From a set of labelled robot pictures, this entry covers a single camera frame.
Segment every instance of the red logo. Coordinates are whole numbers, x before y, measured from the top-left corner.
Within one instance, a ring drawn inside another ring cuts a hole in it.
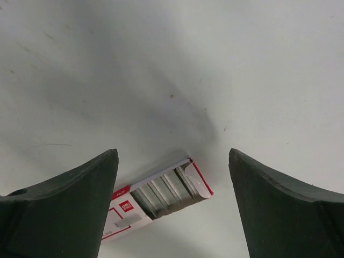
[[[119,206],[124,210],[124,212],[128,212],[134,209],[134,207],[131,205],[131,203],[128,200],[120,203]]]

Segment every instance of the cardboard box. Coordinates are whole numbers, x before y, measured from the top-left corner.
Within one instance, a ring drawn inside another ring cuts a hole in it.
[[[102,244],[212,195],[192,159],[182,160],[113,193]]]

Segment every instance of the red and white box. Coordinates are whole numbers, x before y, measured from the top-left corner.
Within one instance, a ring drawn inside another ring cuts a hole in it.
[[[102,244],[212,195],[212,190],[190,158],[157,170],[136,184],[113,193]]]

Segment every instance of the white floor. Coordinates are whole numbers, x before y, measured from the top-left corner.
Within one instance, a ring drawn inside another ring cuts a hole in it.
[[[248,257],[238,148],[344,193],[344,2],[0,0],[0,194],[109,148],[117,185],[185,149],[215,192],[99,257]]]

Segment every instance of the scuff mark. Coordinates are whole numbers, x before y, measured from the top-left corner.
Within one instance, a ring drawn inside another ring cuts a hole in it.
[[[55,39],[54,39],[52,36],[50,36],[48,33],[43,32],[43,34],[44,34],[47,38],[49,38],[49,39],[51,39],[51,40],[53,40],[53,41],[55,42]]]
[[[28,53],[32,54],[31,50],[28,49],[27,47],[25,47],[24,45],[22,45],[21,43],[17,42],[16,43],[18,44],[19,47],[21,47],[23,50],[27,51]]]

